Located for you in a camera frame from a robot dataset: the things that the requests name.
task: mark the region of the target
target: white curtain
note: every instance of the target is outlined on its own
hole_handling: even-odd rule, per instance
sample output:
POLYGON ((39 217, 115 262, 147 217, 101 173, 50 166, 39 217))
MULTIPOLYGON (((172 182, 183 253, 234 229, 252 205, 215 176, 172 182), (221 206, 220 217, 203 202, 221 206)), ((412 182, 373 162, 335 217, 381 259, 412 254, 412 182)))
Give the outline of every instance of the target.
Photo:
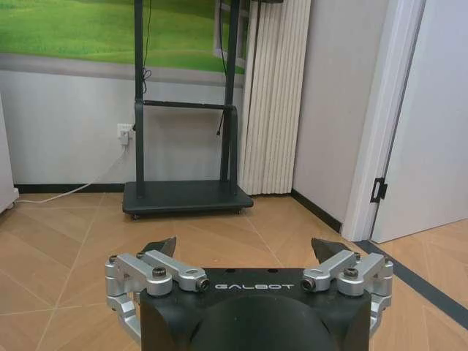
POLYGON ((291 191, 311 0, 252 1, 239 185, 250 195, 291 191))

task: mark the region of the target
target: green grass mural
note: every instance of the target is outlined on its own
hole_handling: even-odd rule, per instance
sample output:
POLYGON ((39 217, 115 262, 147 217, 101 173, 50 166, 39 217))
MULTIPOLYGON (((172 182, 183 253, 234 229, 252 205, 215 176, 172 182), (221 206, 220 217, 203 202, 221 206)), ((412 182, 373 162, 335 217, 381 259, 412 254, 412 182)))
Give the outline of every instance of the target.
MULTIPOLYGON (((147 65, 222 72, 214 7, 214 0, 153 0, 147 65)), ((223 30, 226 46, 229 26, 223 30)), ((0 52, 128 64, 133 45, 133 0, 0 0, 0 52)))

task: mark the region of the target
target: electrical socket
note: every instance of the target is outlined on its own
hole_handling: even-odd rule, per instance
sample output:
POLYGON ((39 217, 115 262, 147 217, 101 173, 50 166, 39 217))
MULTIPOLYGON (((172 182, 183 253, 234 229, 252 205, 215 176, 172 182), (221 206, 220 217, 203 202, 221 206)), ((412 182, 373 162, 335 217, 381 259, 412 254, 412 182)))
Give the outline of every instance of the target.
POLYGON ((117 137, 120 144, 123 146, 129 145, 129 139, 132 138, 133 124, 119 123, 117 124, 117 137))

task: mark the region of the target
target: hex bolt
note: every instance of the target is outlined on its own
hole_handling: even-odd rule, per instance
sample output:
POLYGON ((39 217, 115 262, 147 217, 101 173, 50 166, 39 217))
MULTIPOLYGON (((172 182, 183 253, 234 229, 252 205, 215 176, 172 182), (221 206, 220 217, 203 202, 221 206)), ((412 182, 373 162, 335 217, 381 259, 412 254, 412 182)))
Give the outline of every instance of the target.
POLYGON ((161 278, 162 276, 166 276, 166 268, 156 267, 153 269, 153 278, 161 278))
POLYGON ((356 268, 346 268, 343 274, 349 278, 356 278, 358 276, 358 270, 356 268))
POLYGON ((208 279, 201 279, 197 282, 197 291, 206 291, 210 287, 208 279))
POLYGON ((303 279, 301 286, 305 291, 312 292, 315 289, 315 280, 313 279, 303 279))

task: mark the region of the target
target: black floor trim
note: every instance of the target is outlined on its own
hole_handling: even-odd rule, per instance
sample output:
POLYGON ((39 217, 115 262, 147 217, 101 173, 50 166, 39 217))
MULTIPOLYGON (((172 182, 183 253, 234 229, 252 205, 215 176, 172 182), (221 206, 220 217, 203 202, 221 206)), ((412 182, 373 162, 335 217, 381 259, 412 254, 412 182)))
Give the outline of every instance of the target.
MULTIPOLYGON (((64 193, 71 192, 85 184, 15 184, 20 194, 42 194, 42 193, 64 193)), ((112 184, 91 184, 79 192, 123 192, 124 185, 120 183, 112 184)))
POLYGON ((340 232, 342 224, 338 219, 333 218, 333 216, 331 216, 327 211, 315 205, 311 200, 306 198, 304 195, 302 195, 295 189, 291 190, 291 196, 294 197, 294 199, 298 201, 302 206, 311 211, 315 216, 323 220, 331 229, 335 230, 338 233, 340 232))
POLYGON ((415 272, 408 269, 405 265, 395 260, 385 251, 379 249, 370 241, 359 241, 355 243, 362 250, 370 254, 375 252, 389 257, 393 262, 393 272, 403 282, 407 283, 411 288, 420 293, 424 298, 430 301, 437 308, 442 310, 447 316, 456 321, 463 328, 468 330, 468 309, 465 309, 460 303, 456 302, 448 295, 437 289, 434 285, 428 283, 415 272))

